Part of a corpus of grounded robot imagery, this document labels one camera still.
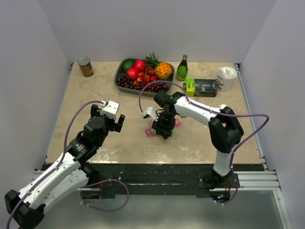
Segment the green pill bottle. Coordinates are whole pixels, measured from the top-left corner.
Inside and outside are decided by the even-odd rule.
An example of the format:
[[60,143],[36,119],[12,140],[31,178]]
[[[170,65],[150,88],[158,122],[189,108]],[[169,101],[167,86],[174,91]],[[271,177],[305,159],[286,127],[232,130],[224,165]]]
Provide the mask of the green pill bottle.
[[153,135],[159,135],[156,130],[152,129]]

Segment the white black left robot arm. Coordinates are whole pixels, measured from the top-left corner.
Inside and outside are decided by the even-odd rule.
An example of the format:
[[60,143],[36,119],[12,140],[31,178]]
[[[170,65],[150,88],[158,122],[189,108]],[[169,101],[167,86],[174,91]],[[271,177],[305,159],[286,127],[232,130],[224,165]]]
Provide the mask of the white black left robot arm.
[[116,121],[119,104],[113,101],[90,101],[91,117],[76,138],[64,143],[60,157],[34,181],[19,191],[5,195],[9,219],[21,229],[33,229],[45,214],[73,191],[98,184],[98,171],[88,162],[102,146],[109,132],[120,132],[125,119]]

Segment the pink weekly pill organizer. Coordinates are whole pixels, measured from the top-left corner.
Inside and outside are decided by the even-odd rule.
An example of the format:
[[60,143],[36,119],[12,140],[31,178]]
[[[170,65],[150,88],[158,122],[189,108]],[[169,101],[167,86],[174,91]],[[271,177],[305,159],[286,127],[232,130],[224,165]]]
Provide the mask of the pink weekly pill organizer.
[[[148,128],[145,130],[145,133],[146,133],[147,137],[154,136],[153,129],[152,129],[152,124],[153,124],[153,120],[148,120]],[[181,125],[180,119],[176,118],[174,127],[179,127],[180,125]]]

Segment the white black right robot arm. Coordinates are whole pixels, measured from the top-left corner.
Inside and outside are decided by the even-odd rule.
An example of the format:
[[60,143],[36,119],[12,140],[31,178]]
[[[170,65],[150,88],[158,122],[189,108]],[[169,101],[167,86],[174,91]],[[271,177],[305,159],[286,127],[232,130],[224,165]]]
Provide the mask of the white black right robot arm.
[[233,110],[227,106],[222,109],[206,106],[180,92],[168,95],[161,91],[155,95],[154,101],[161,110],[158,112],[149,107],[142,112],[142,116],[153,119],[152,129],[163,139],[172,135],[177,115],[190,117],[209,129],[211,142],[216,149],[216,160],[211,174],[203,178],[203,183],[210,189],[224,187],[233,172],[234,150],[244,135]]

